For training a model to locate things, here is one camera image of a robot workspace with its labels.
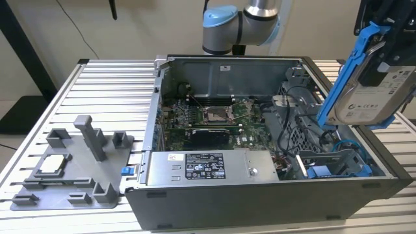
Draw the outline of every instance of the metal slotted surface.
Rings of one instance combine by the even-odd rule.
[[[337,78],[338,64],[334,60],[314,61],[330,81]],[[139,162],[141,140],[146,121],[146,108],[151,94],[151,61],[91,60],[77,66],[54,98],[37,126],[19,146],[0,180],[0,199],[10,199],[18,192],[21,182],[37,163],[46,147],[46,132],[53,127],[71,126],[77,114],[89,114],[93,126],[109,135],[114,130],[126,130],[134,136],[134,149],[129,163]],[[397,120],[374,134],[385,147],[416,178],[416,130],[401,114]],[[110,210],[9,211],[10,202],[0,203],[0,230],[7,233],[118,233],[139,232],[135,217],[126,199]],[[416,182],[393,198],[375,200],[342,221],[294,223],[258,227],[190,230],[175,234],[255,234],[255,233],[315,233],[315,234],[391,234],[416,233]]]

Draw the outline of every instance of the power supply label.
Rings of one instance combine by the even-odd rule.
[[[185,154],[186,179],[225,179],[222,154]]]

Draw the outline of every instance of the blue connector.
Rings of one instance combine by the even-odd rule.
[[[134,168],[133,167],[121,168],[121,176],[133,176],[133,175],[134,175]]]

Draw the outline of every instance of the sticker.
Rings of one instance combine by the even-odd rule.
[[[182,161],[182,154],[167,154],[167,161]]]
[[[186,179],[225,179],[222,154],[185,154]]]
[[[230,66],[219,66],[219,71],[229,71],[230,69]]]
[[[339,118],[346,122],[371,121],[382,111],[390,97],[395,94],[416,67],[406,66],[387,73],[377,87],[362,87],[351,91],[350,99],[339,111]]]

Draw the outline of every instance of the black stand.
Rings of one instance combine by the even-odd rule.
[[[55,87],[5,0],[0,0],[0,29],[42,96],[23,96],[0,120],[0,134],[26,134],[55,94]]]
[[[0,133],[27,134],[46,107],[42,96],[22,96],[0,120]]]

